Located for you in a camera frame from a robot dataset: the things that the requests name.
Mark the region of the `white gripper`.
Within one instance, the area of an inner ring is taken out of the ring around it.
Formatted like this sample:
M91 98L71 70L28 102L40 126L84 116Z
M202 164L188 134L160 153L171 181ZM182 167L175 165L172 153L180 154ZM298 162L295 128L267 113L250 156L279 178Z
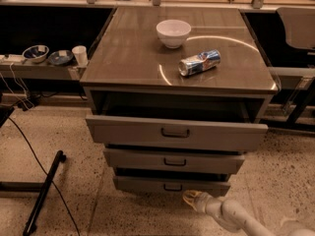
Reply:
M182 195L183 201L197 212L204 212L213 218L223 218L222 201L206 192L186 190Z

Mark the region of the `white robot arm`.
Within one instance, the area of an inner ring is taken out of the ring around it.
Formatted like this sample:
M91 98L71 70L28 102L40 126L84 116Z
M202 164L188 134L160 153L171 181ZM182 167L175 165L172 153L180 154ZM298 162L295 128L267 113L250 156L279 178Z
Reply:
M276 236L236 200L220 200L206 192L186 190L183 201L199 213L204 213L223 229L237 233L242 230L247 236Z

